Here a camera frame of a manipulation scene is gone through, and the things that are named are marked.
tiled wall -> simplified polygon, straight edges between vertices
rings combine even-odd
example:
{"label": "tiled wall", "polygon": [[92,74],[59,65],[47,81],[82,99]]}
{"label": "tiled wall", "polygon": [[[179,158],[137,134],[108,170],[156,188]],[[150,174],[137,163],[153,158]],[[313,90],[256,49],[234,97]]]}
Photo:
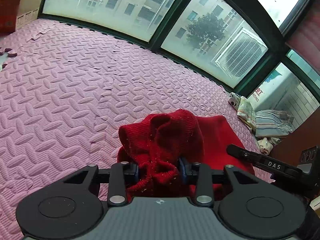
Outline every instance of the tiled wall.
{"label": "tiled wall", "polygon": [[300,83],[281,103],[278,109],[284,110],[294,117],[292,128],[297,129],[319,105],[305,85]]}

pink foam mat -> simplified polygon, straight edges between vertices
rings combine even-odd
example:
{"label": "pink foam mat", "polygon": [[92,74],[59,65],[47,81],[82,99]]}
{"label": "pink foam mat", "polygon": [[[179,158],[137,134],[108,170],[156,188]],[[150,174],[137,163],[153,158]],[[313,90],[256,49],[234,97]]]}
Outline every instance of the pink foam mat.
{"label": "pink foam mat", "polygon": [[[18,202],[89,164],[108,168],[118,128],[179,108],[223,115],[246,149],[257,147],[224,89],[137,45],[38,19],[0,42],[0,238],[20,239]],[[256,169],[268,180],[269,174]],[[107,185],[99,197],[106,199]]]}

silver bolt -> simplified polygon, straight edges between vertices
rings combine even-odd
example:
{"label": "silver bolt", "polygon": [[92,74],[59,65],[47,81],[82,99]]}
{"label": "silver bolt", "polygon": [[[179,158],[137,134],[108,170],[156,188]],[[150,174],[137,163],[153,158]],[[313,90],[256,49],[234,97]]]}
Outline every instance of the silver bolt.
{"label": "silver bolt", "polygon": [[110,201],[114,204],[120,204],[125,201],[123,196],[115,195],[110,198]]}
{"label": "silver bolt", "polygon": [[206,195],[202,195],[202,196],[197,197],[197,201],[202,204],[207,204],[212,201],[212,198],[209,196],[206,196]]}

red fabric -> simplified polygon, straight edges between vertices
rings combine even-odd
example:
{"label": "red fabric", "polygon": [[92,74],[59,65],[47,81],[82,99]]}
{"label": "red fabric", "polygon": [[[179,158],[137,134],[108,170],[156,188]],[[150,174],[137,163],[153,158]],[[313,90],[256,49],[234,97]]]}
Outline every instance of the red fabric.
{"label": "red fabric", "polygon": [[[190,163],[206,163],[212,169],[222,170],[232,164],[254,174],[251,164],[227,154],[229,144],[244,147],[223,116],[196,117],[182,109],[150,114],[141,123],[121,126],[119,138],[122,147],[118,162],[139,165],[141,179],[127,189],[129,196],[191,196],[194,187],[182,185],[176,168],[180,156]],[[219,185],[214,189],[222,194]]]}

striped cloth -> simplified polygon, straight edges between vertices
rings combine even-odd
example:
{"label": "striped cloth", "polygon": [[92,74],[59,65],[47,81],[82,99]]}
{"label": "striped cloth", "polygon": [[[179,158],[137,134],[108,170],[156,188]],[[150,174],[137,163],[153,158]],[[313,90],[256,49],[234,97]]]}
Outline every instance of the striped cloth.
{"label": "striped cloth", "polygon": [[286,111],[263,110],[256,113],[256,137],[286,137],[293,130],[293,116]]}

